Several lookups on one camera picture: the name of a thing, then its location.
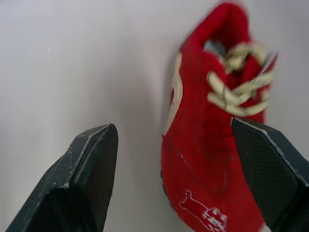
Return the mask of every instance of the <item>white logo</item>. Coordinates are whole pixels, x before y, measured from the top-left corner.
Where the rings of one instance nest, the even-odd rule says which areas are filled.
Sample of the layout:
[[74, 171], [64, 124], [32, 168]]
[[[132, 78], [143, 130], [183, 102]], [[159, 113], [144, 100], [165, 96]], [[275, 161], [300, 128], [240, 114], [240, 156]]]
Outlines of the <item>white logo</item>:
[[186, 198], [180, 202], [180, 207], [195, 216], [210, 232], [226, 232], [227, 216], [218, 208], [207, 208], [201, 202], [193, 199], [192, 192], [187, 190]]
[[166, 135], [169, 128], [171, 127], [175, 119], [176, 113], [178, 111], [178, 108], [180, 106], [180, 102], [182, 101], [182, 98], [183, 98], [183, 82], [182, 82], [182, 78], [180, 77], [180, 73], [179, 73], [181, 63], [182, 63], [182, 54], [179, 53], [176, 57], [175, 71], [174, 71], [174, 75], [171, 81], [171, 87], [172, 87], [174, 96], [173, 96], [173, 99], [170, 105], [169, 116], [168, 116], [168, 121], [165, 127], [164, 135]]

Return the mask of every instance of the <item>red shoe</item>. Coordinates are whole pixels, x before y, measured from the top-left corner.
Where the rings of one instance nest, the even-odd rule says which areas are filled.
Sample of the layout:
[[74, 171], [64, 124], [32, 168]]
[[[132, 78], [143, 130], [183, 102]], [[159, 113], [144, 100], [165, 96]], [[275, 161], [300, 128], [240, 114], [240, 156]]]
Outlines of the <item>red shoe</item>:
[[[217, 49], [204, 50], [209, 41]], [[264, 122], [275, 60], [252, 41], [246, 12], [231, 3], [217, 6], [177, 55], [162, 177], [172, 207], [196, 232], [263, 226], [230, 122], [232, 116]]]

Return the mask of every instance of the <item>puma logo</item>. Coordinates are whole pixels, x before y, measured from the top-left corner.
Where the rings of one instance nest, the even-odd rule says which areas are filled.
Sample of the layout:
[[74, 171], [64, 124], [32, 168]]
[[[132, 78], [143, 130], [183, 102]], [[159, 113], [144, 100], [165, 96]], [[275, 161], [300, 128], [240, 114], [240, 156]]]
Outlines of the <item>puma logo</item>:
[[185, 199], [179, 205], [195, 216], [210, 232], [226, 232], [227, 216], [220, 209], [208, 208], [195, 200], [191, 191], [186, 191]]

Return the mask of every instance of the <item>white backdrop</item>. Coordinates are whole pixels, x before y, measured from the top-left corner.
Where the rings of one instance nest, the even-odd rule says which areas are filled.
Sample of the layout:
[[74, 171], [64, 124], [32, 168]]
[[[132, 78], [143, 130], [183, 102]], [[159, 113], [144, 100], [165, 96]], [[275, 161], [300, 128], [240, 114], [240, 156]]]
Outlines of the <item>white backdrop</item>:
[[[307, 158], [309, 2], [247, 0], [279, 50], [269, 124]], [[114, 123], [119, 152], [105, 232], [187, 232], [162, 191], [171, 63], [215, 0], [0, 1], [0, 231], [86, 129]]]

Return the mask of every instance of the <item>shoelace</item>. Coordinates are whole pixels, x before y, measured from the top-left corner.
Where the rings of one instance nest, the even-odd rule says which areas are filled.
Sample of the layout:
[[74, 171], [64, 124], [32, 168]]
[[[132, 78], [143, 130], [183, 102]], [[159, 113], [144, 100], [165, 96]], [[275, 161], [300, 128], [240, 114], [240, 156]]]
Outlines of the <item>shoelace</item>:
[[207, 80], [214, 92], [207, 95], [209, 102], [224, 109], [226, 112], [240, 117], [247, 117], [258, 114], [265, 110], [269, 105], [269, 91], [261, 93], [261, 101], [250, 107], [240, 107], [256, 94], [257, 89], [269, 85], [273, 80], [273, 71], [265, 73], [267, 54], [262, 47], [257, 44], [240, 44], [230, 50], [226, 57], [221, 60], [225, 66], [225, 72], [230, 74], [233, 71], [241, 70], [245, 65], [246, 57], [251, 54], [256, 58], [261, 67], [264, 66], [260, 75], [243, 83], [234, 90], [230, 90], [215, 72], [209, 72]]

